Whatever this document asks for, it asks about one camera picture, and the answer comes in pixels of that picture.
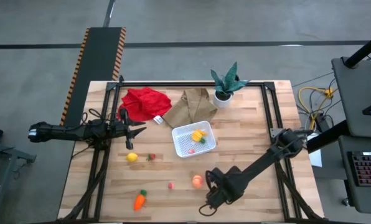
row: brown paper bag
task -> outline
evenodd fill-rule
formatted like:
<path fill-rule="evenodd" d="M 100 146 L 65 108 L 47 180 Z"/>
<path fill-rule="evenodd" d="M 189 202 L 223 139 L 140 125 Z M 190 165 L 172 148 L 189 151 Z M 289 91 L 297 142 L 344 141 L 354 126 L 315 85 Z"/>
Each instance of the brown paper bag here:
<path fill-rule="evenodd" d="M 217 108 L 209 102 L 208 91 L 203 88 L 184 90 L 181 99 L 163 116 L 172 128 L 210 121 L 216 114 Z"/>

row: strawberry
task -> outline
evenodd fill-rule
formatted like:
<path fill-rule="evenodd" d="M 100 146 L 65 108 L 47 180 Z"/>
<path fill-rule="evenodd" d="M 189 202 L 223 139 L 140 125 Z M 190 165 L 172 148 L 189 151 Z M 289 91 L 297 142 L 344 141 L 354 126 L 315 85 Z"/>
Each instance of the strawberry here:
<path fill-rule="evenodd" d="M 153 161 L 155 159 L 155 154 L 149 153 L 147 157 L 147 161 Z"/>

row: lemon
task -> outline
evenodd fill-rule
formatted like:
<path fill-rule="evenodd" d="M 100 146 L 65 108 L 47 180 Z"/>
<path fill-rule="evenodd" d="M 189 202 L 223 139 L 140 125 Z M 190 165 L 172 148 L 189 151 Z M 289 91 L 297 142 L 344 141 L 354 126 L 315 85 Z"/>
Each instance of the lemon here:
<path fill-rule="evenodd" d="M 129 162 L 134 162 L 137 160 L 137 154 L 136 153 L 133 153 L 133 152 L 130 152 L 127 156 L 126 156 L 126 160 L 129 161 Z"/>

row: white label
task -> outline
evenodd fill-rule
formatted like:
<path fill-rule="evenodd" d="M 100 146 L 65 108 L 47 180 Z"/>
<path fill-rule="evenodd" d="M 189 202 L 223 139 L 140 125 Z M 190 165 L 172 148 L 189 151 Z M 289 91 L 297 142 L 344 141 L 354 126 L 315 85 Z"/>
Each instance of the white label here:
<path fill-rule="evenodd" d="M 371 152 L 363 152 L 362 154 L 365 156 L 371 156 Z"/>

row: white plastic basket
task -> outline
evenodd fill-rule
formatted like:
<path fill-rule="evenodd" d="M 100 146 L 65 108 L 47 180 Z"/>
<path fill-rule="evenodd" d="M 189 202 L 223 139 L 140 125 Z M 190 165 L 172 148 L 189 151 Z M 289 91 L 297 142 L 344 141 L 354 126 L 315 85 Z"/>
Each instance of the white plastic basket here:
<path fill-rule="evenodd" d="M 207 135 L 204 136 L 205 143 L 203 144 L 191 139 L 192 133 L 197 129 L 207 133 Z M 213 135 L 212 128 L 207 121 L 200 121 L 194 124 L 174 128 L 172 130 L 172 136 L 177 155 L 182 158 L 209 152 L 216 147 L 215 136 Z"/>

